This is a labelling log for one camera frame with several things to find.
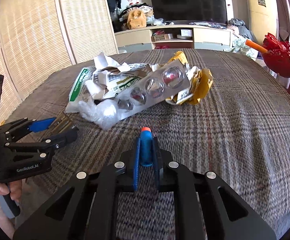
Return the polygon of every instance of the clear plastic blister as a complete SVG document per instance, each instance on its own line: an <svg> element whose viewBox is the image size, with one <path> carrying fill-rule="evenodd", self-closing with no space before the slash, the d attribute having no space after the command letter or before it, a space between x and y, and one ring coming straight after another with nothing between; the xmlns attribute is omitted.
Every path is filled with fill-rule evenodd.
<svg viewBox="0 0 290 240"><path fill-rule="evenodd" d="M113 99L117 102L119 120L147 109L189 86L181 62L174 60L167 63Z"/></svg>
<svg viewBox="0 0 290 240"><path fill-rule="evenodd" d="M96 105L92 99L78 103L83 118L108 130L118 121L143 111L188 88L190 82L185 68L179 60L167 63L150 72L113 99L106 99Z"/></svg>

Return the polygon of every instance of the white cabinet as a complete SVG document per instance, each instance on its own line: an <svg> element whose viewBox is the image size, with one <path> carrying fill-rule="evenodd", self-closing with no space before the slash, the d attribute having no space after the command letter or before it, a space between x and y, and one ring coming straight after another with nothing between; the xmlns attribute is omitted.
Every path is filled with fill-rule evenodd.
<svg viewBox="0 0 290 240"><path fill-rule="evenodd" d="M191 29L193 37L189 40L177 39L176 34L180 33L180 29ZM153 42L151 37L156 30L172 33L174 38ZM231 47L232 30L221 30L197 25L151 26L118 32L115 33L115 38L118 49L124 49L127 52L155 49L156 46L164 45L177 49L224 50Z"/></svg>

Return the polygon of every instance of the bed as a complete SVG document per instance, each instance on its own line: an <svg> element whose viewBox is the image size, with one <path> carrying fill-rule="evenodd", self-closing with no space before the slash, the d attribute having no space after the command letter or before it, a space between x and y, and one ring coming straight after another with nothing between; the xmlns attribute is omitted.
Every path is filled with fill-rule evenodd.
<svg viewBox="0 0 290 240"><path fill-rule="evenodd" d="M290 227L290 96L252 59L212 50L184 49L190 65L209 68L214 84L200 105L159 103L118 122L109 131L80 117L78 139L59 150L53 169L31 180L22 197L26 219L74 172L100 171L132 148L143 126L158 136L161 148L190 170L215 171L273 228L279 239ZM113 55L119 63L163 63L174 49ZM82 67L53 73L10 116L44 119L56 116ZM40 140L40 134L23 141ZM174 239L172 193L158 193L151 168L140 168L139 190L122 193L117 217L118 239Z"/></svg>

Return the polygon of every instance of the plush toy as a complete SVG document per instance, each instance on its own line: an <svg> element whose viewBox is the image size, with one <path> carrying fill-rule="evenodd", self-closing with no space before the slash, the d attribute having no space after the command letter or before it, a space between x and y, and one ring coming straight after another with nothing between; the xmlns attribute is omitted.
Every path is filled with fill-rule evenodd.
<svg viewBox="0 0 290 240"><path fill-rule="evenodd" d="M146 27L146 16L141 10L132 10L128 14L127 25L130 29Z"/></svg>

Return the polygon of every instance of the television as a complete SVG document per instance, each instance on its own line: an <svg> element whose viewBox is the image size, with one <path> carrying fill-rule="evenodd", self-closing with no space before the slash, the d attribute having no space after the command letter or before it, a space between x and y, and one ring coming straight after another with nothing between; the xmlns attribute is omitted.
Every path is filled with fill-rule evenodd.
<svg viewBox="0 0 290 240"><path fill-rule="evenodd" d="M225 0L152 0L155 19L227 24Z"/></svg>

